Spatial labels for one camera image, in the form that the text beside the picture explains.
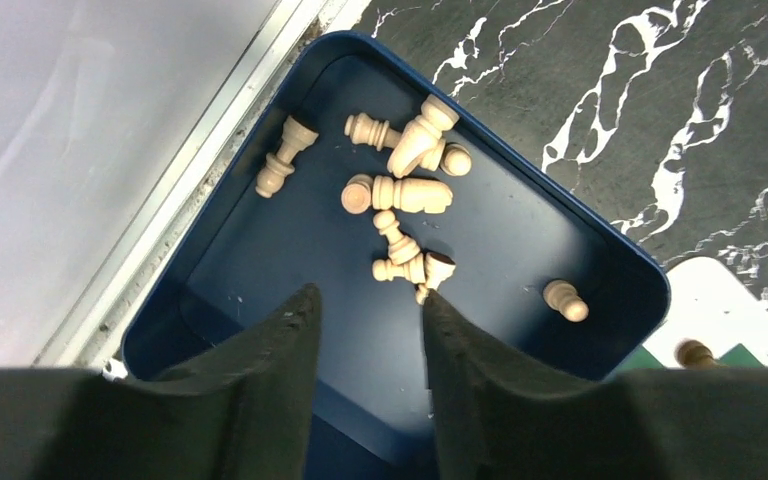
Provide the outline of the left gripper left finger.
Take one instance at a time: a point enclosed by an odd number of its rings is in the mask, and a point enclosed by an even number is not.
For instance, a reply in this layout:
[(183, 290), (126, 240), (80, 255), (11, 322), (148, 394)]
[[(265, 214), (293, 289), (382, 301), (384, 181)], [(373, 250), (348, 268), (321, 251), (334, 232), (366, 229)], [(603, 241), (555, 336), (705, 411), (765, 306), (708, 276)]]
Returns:
[(0, 368), (0, 479), (299, 479), (321, 321), (307, 284), (150, 381)]

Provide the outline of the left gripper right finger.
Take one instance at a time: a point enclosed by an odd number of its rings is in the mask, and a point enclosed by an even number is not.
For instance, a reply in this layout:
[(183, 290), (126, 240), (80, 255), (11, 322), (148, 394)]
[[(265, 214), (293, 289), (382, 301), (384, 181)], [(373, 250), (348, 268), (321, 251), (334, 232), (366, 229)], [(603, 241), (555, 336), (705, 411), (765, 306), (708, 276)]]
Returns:
[(437, 293), (422, 321), (444, 479), (768, 479), (768, 368), (593, 382), (504, 344)]

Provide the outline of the light wooden piece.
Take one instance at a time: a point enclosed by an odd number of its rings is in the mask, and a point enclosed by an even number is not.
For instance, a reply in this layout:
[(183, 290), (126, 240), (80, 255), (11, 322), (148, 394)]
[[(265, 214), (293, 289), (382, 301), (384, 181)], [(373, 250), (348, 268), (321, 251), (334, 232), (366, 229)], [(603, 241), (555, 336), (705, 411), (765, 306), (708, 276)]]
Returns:
[(456, 269), (456, 262), (442, 253), (429, 251), (424, 255), (425, 282), (417, 286), (415, 298), (423, 305), (431, 290), (438, 290), (440, 285), (450, 278)]

